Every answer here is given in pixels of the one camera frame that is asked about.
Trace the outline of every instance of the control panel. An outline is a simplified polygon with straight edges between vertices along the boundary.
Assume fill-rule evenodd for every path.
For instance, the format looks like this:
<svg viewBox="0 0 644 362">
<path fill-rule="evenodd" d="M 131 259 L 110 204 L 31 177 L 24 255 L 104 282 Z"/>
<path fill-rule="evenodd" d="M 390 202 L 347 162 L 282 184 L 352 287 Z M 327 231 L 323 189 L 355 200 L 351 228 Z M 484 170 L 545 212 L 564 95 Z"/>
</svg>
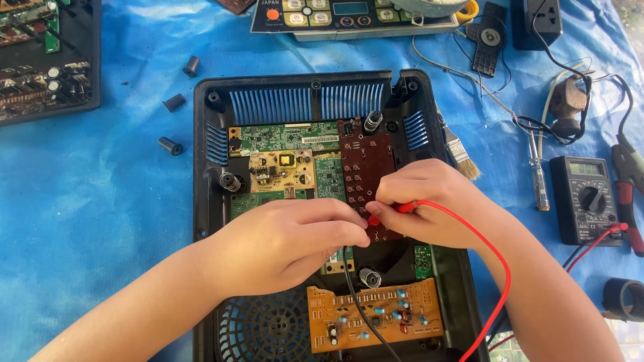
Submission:
<svg viewBox="0 0 644 362">
<path fill-rule="evenodd" d="M 606 161 L 561 156 L 550 160 L 562 241 L 591 242 L 617 222 Z M 609 234 L 599 245 L 620 246 L 621 234 Z"/>
<path fill-rule="evenodd" d="M 411 35 L 416 30 L 429 27 L 444 28 L 433 32 L 448 32 L 453 31 L 458 22 L 454 15 L 436 19 L 422 18 L 389 0 L 259 0 L 251 32 L 373 32 L 379 28 L 400 26 L 408 26 L 411 32 L 391 35 Z"/>
</svg>

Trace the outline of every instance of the pliers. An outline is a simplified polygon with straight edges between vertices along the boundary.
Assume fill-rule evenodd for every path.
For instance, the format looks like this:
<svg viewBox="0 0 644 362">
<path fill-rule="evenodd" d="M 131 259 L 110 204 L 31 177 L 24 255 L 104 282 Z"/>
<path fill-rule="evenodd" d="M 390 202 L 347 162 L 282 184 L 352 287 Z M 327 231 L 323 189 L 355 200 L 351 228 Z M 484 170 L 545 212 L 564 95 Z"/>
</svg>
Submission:
<svg viewBox="0 0 644 362">
<path fill-rule="evenodd" d="M 626 233 L 635 255 L 644 258 L 644 241 L 633 213 L 633 189 L 644 195 L 644 160 L 625 137 L 620 139 L 618 136 L 618 144 L 611 147 L 611 153 L 612 165 L 617 172 L 618 216 L 620 222 L 629 225 Z"/>
</svg>

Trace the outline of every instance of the spring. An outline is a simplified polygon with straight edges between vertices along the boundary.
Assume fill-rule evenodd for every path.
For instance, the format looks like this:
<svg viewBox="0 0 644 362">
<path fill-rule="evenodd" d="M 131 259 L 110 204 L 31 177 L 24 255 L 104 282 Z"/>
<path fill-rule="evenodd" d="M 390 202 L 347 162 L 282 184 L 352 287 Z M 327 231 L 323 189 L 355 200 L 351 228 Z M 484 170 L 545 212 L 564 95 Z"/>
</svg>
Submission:
<svg viewBox="0 0 644 362">
<path fill-rule="evenodd" d="M 380 122 L 383 121 L 383 114 L 378 111 L 371 111 L 365 120 L 365 132 L 372 134 L 380 126 Z"/>
<path fill-rule="evenodd" d="M 383 282 L 380 274 L 369 268 L 364 268 L 363 270 L 361 270 L 359 277 L 362 284 L 366 285 L 369 288 L 378 288 L 380 287 L 380 283 Z"/>
<path fill-rule="evenodd" d="M 230 172 L 224 172 L 219 176 L 219 185 L 232 193 L 239 191 L 242 187 L 240 181 Z"/>
</svg>

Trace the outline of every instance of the paintbrush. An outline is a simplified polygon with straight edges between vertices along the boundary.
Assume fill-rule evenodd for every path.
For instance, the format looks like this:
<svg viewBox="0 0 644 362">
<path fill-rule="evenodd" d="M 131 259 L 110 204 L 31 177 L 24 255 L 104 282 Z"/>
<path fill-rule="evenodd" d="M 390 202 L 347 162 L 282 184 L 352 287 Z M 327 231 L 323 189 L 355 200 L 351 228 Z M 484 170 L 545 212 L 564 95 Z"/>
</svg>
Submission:
<svg viewBox="0 0 644 362">
<path fill-rule="evenodd" d="M 440 113 L 438 104 L 436 104 L 436 112 L 439 116 L 440 126 L 443 130 L 443 137 L 445 137 L 445 148 L 450 154 L 454 167 L 456 167 L 456 169 L 468 179 L 476 180 L 480 176 L 480 171 L 478 170 L 477 165 L 475 165 L 474 161 L 469 158 L 460 139 L 450 130 L 449 127 L 447 127 L 447 124 Z"/>
</svg>

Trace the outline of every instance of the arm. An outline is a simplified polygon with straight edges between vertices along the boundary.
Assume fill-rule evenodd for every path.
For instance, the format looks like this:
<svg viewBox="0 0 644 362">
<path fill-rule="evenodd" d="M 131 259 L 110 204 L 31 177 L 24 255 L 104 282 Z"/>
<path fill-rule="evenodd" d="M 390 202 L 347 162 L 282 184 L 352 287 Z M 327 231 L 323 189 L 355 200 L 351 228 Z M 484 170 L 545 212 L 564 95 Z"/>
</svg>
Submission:
<svg viewBox="0 0 644 362">
<path fill-rule="evenodd" d="M 365 227 L 351 207 L 337 200 L 269 202 L 172 254 L 30 361 L 147 361 L 222 300 L 294 287 L 341 246 L 366 247 Z"/>
<path fill-rule="evenodd" d="M 512 273 L 506 301 L 516 340 L 531 362 L 623 361 L 602 316 L 541 243 L 510 213 L 439 160 L 414 162 L 381 180 L 367 209 L 385 226 L 428 243 L 476 251 L 499 289 L 505 272 L 469 229 L 439 210 L 421 206 L 400 214 L 389 205 L 436 202 L 476 227 L 500 251 Z"/>
</svg>

